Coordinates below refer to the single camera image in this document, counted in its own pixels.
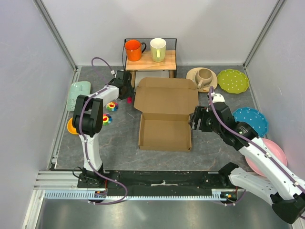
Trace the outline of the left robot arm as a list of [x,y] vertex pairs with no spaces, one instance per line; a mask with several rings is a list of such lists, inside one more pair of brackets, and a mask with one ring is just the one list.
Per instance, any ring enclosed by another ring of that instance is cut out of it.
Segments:
[[104,187],[103,163],[99,150],[99,133],[103,126],[103,107],[114,100],[134,96],[132,74],[118,70],[115,77],[102,89],[90,95],[79,95],[76,99],[72,126],[81,139],[84,165],[78,176],[78,188]]

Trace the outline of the brown cardboard paper box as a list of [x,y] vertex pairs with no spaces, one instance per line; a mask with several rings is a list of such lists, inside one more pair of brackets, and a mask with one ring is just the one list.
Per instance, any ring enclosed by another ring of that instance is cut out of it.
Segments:
[[135,94],[134,108],[141,111],[139,148],[190,151],[190,115],[199,104],[198,90],[190,79],[145,77]]

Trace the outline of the pink marker pen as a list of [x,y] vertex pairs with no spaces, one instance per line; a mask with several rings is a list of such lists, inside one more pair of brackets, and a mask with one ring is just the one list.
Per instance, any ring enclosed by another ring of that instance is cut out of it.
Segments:
[[128,103],[128,104],[131,104],[131,103],[132,103],[132,98],[131,98],[131,97],[128,97],[128,98],[127,98],[127,103]]

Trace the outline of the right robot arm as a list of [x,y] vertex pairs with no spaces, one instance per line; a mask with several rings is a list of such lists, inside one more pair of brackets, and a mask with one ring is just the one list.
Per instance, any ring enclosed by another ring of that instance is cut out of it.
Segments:
[[293,224],[305,212],[305,181],[295,175],[265,145],[247,123],[235,121],[224,102],[197,106],[190,120],[193,129],[214,132],[229,146],[250,159],[266,179],[254,176],[234,163],[219,171],[222,187],[241,187],[268,203],[284,222]]

